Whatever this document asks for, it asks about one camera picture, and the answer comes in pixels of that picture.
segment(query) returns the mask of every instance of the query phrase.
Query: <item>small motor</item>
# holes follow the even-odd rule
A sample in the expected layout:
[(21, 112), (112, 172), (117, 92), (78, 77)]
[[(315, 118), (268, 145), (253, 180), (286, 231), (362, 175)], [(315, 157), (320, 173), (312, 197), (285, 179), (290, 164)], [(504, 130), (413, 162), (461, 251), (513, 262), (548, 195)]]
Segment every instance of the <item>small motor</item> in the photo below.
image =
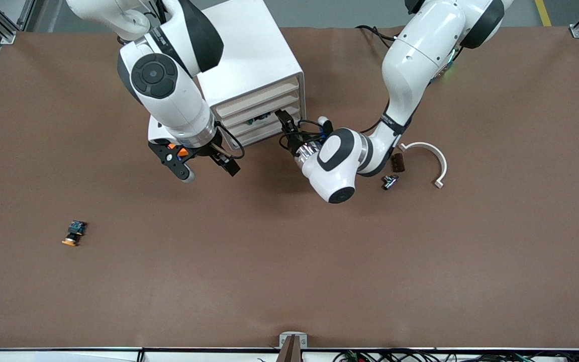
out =
[(62, 241), (62, 244), (68, 246), (78, 246), (80, 237), (84, 235), (87, 226), (88, 224), (83, 221), (73, 220), (71, 225), (68, 227), (68, 235)]

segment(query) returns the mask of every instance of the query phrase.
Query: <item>brown table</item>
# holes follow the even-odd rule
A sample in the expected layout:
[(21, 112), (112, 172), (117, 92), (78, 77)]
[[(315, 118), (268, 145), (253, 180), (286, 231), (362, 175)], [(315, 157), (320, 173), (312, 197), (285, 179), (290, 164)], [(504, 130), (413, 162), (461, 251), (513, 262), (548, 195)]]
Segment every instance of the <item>brown table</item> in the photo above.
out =
[[(369, 126), (385, 49), (284, 29), (308, 113)], [(0, 346), (579, 347), (579, 40), (505, 28), (431, 85), (384, 192), (319, 199), (276, 138), (182, 184), (147, 147), (113, 34), (19, 34), (0, 54)], [(90, 223), (66, 247), (71, 221)]]

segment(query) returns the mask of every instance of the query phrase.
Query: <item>metal clamp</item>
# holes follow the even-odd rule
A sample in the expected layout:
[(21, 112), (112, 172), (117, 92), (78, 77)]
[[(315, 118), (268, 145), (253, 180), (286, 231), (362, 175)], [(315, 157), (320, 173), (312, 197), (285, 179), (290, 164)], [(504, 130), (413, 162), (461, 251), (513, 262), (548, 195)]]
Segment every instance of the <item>metal clamp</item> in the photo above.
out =
[(441, 182), (441, 179), (444, 178), (444, 176), (446, 176), (446, 170), (448, 170), (448, 163), (446, 163), (446, 157), (444, 156), (444, 154), (441, 153), (441, 151), (439, 151), (439, 148), (433, 146), (432, 144), (426, 143), (426, 142), (413, 142), (407, 146), (405, 144), (399, 145), (399, 148), (402, 149), (402, 151), (405, 151), (405, 150), (412, 148), (412, 147), (425, 148), (428, 151), (434, 153), (435, 156), (437, 156), (437, 159), (439, 159), (439, 163), (441, 164), (441, 174), (435, 180), (435, 186), (437, 186), (437, 188), (439, 188), (439, 189), (442, 188), (444, 186), (444, 184)]

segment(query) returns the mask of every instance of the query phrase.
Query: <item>round button panel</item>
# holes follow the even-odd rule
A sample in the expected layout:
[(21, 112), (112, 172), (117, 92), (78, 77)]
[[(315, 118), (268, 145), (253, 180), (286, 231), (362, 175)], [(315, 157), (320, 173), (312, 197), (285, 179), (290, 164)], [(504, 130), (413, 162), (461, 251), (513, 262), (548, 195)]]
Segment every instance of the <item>round button panel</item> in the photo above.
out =
[(147, 54), (131, 70), (131, 83), (141, 94), (155, 99), (170, 96), (175, 90), (177, 69), (164, 54)]

